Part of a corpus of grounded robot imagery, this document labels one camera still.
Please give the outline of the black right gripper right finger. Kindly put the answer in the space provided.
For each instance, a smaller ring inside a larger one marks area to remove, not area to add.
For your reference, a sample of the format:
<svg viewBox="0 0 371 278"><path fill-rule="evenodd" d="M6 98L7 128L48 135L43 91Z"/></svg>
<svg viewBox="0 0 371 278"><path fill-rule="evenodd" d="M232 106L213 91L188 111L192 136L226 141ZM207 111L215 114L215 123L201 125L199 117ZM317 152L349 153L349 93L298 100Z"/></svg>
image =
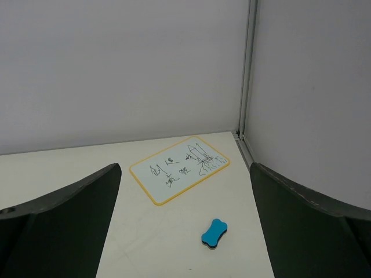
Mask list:
<svg viewBox="0 0 371 278"><path fill-rule="evenodd" d="M275 277L370 277L370 210L252 163L250 179Z"/></svg>

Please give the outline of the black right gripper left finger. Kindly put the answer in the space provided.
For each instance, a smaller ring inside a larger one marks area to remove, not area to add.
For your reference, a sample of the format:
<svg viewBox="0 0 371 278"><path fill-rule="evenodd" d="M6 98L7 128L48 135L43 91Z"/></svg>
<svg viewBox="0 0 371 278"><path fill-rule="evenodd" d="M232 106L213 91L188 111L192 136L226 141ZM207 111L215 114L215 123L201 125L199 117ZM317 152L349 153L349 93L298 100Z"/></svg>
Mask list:
<svg viewBox="0 0 371 278"><path fill-rule="evenodd" d="M121 182L101 170L1 210L1 277L96 277Z"/></svg>

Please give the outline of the blue bone-shaped eraser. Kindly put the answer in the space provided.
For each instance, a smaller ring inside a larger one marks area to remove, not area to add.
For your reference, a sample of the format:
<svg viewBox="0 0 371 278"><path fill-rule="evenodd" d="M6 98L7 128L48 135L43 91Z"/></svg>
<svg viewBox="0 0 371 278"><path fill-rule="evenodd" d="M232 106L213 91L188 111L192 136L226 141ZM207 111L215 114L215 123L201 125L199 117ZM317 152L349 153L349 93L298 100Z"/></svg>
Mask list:
<svg viewBox="0 0 371 278"><path fill-rule="evenodd" d="M201 242L210 249L215 249L221 237L227 232L228 225L218 218L211 221L207 231L202 234Z"/></svg>

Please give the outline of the yellow-framed small whiteboard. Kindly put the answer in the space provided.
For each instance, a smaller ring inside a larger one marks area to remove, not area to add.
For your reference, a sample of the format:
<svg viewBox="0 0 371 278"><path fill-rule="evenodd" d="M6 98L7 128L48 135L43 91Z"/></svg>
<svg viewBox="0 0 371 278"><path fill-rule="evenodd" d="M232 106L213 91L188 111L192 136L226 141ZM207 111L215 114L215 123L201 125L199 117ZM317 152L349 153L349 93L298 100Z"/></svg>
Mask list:
<svg viewBox="0 0 371 278"><path fill-rule="evenodd" d="M136 162L129 171L150 200L161 206L229 165L228 157L191 136Z"/></svg>

